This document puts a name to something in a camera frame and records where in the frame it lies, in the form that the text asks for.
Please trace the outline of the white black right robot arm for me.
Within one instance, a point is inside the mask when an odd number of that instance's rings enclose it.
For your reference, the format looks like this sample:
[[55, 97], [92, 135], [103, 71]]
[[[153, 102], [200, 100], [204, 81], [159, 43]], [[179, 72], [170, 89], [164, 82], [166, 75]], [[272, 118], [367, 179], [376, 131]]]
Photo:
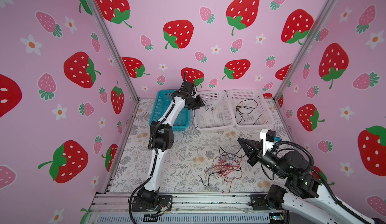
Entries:
[[239, 138], [248, 164], [259, 163], [278, 178], [284, 187], [275, 185], [265, 199], [270, 208], [282, 208], [316, 224], [382, 224], [356, 211], [332, 191], [328, 183], [313, 168], [313, 157], [302, 146], [289, 141], [276, 141], [265, 150], [266, 141]]

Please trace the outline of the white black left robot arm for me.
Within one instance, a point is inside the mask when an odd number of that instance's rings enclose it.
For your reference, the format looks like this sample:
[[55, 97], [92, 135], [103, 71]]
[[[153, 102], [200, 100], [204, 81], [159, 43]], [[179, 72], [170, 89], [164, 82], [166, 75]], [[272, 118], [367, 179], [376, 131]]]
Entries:
[[148, 149], [152, 151], [152, 159], [146, 181], [138, 186], [128, 199], [129, 215], [132, 223], [136, 223], [132, 205], [134, 194], [137, 194], [137, 204], [145, 205], [149, 209], [158, 206], [160, 176], [169, 149], [172, 148], [175, 137], [173, 133], [174, 123], [183, 108], [196, 110], [204, 106], [202, 98], [197, 93], [197, 86], [184, 80], [180, 89], [171, 93], [171, 103], [165, 113], [150, 125], [150, 140]]

